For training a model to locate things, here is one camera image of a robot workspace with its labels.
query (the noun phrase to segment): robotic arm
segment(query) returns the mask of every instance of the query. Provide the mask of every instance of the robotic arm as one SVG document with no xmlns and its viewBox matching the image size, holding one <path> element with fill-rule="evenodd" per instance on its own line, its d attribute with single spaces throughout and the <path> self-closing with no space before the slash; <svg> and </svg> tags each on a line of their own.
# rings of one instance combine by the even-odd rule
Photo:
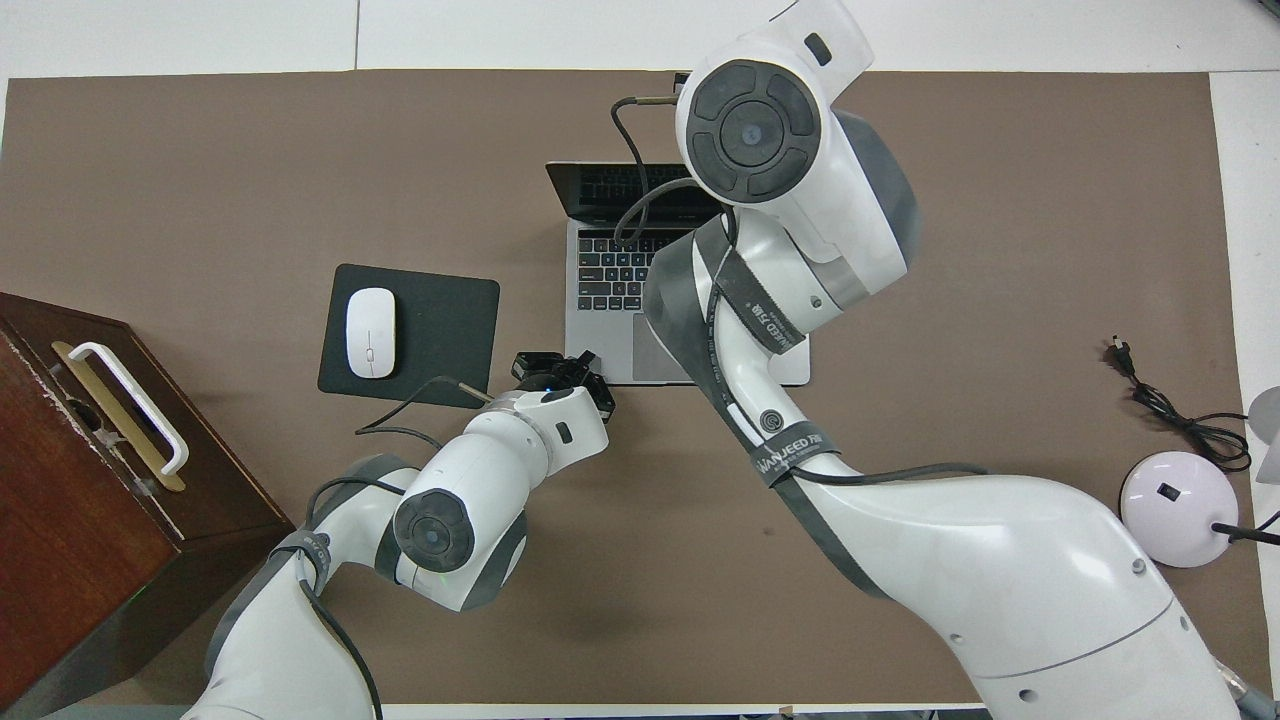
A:
<svg viewBox="0 0 1280 720">
<path fill-rule="evenodd" d="M 493 398 L 425 468 L 379 455 L 334 480 L 339 489 L 308 510 L 223 616 L 209 687 L 183 717 L 381 717 L 367 667 L 317 596 L 357 562 L 453 611 L 493 601 L 525 550 L 529 493 L 608 445 L 613 400 L 589 361 L 521 354 L 518 388 Z"/>
<path fill-rule="evenodd" d="M 915 250 L 892 154 L 831 109 L 870 60 L 838 0 L 799 0 L 691 73 L 680 151 L 733 217 L 655 258 L 655 334 L 827 557 L 924 619 L 993 716 L 1239 717 L 1187 612 L 1105 506 L 1038 478 L 860 475 L 769 377 L 772 355 L 905 274 Z"/>
</svg>

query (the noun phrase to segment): laptop trackpad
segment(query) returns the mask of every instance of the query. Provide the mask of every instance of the laptop trackpad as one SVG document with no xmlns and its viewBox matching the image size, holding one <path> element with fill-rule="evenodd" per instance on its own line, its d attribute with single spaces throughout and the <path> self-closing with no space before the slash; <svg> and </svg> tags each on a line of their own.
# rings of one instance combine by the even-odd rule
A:
<svg viewBox="0 0 1280 720">
<path fill-rule="evenodd" d="M 689 373 L 662 347 L 643 313 L 631 316 L 631 368 L 636 382 L 689 382 Z"/>
</svg>

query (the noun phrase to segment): velcro strap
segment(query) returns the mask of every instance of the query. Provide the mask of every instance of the velcro strap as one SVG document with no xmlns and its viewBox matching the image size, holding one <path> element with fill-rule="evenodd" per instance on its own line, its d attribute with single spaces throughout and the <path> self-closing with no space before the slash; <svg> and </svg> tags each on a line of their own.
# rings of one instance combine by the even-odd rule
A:
<svg viewBox="0 0 1280 720">
<path fill-rule="evenodd" d="M 316 587 L 314 589 L 316 594 L 320 594 L 325 582 L 329 580 L 329 566 L 333 564 L 333 557 L 329 555 L 329 536 L 312 533 L 307 529 L 293 530 L 279 544 L 271 548 L 268 556 L 270 557 L 276 552 L 297 552 L 300 550 L 316 569 Z"/>
<path fill-rule="evenodd" d="M 717 224 L 712 229 L 721 232 L 699 232 L 694 238 L 716 284 L 751 336 L 774 355 L 804 342 L 804 333 L 791 324 L 742 256 L 730 247 L 723 228 Z"/>
<path fill-rule="evenodd" d="M 755 471 L 764 483 L 772 488 L 791 468 L 822 452 L 840 452 L 840 448 L 822 428 L 809 420 L 801 420 L 783 428 L 753 450 L 751 462 L 755 464 Z"/>
</svg>

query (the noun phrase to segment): laptop screen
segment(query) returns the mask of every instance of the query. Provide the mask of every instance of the laptop screen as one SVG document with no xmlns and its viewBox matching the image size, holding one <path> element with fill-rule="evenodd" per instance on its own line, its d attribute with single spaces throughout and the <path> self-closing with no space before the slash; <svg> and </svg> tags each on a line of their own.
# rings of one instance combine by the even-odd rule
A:
<svg viewBox="0 0 1280 720">
<path fill-rule="evenodd" d="M 564 214 L 585 223 L 616 223 L 641 195 L 634 163 L 548 163 L 547 174 Z M 645 164 L 645 174 L 653 190 L 687 178 L 689 169 L 680 163 L 653 163 Z M 719 202 L 700 187 L 682 187 L 649 204 L 649 222 L 700 224 L 719 211 Z"/>
</svg>

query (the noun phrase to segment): white mouse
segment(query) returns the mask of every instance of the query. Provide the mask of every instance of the white mouse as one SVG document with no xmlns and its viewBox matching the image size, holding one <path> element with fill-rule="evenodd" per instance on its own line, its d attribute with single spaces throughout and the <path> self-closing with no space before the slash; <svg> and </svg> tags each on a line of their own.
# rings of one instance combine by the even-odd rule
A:
<svg viewBox="0 0 1280 720">
<path fill-rule="evenodd" d="M 347 301 L 347 364 L 361 378 L 396 369 L 396 296 L 384 287 L 357 290 Z"/>
</svg>

